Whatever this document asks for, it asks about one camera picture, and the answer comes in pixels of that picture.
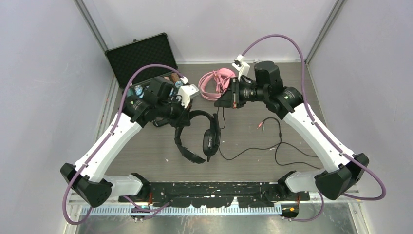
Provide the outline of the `pink headphones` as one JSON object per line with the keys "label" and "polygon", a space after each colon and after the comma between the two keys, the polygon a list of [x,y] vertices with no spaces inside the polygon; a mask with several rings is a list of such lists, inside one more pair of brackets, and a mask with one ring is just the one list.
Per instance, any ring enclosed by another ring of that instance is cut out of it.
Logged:
{"label": "pink headphones", "polygon": [[[221,68],[213,70],[204,74],[199,82],[198,88],[201,96],[209,101],[216,101],[229,86],[231,78],[235,77],[235,73],[228,68]],[[213,82],[215,85],[215,92],[208,92],[206,87]]]}

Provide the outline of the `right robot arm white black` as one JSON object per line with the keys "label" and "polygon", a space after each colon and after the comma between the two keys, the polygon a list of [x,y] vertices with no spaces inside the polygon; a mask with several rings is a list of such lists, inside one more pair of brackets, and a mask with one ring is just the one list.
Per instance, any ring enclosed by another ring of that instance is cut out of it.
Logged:
{"label": "right robot arm white black", "polygon": [[290,125],[316,153],[323,168],[309,172],[291,171],[278,183],[278,194],[291,200],[298,192],[320,192],[330,200],[336,200],[355,185],[364,173],[369,159],[363,153],[355,155],[343,147],[335,149],[326,139],[334,139],[332,133],[317,118],[310,106],[303,102],[300,91],[283,84],[279,67],[271,61],[254,65],[255,79],[247,77],[249,65],[235,60],[233,67],[238,76],[232,78],[228,88],[218,101],[217,107],[242,108],[248,101],[263,102],[266,108]]}

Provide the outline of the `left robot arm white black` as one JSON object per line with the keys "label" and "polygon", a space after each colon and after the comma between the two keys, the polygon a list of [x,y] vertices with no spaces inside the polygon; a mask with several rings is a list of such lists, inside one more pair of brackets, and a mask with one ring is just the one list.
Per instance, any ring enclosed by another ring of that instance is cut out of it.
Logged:
{"label": "left robot arm white black", "polygon": [[194,84],[180,87],[162,77],[153,78],[148,86],[133,85],[126,91],[120,111],[93,147],[75,164],[65,163],[60,172],[71,188],[91,207],[108,198],[132,196],[143,202],[149,197],[149,182],[137,173],[126,176],[106,175],[108,167],[143,127],[157,118],[173,127],[189,125],[192,99],[199,94]]}

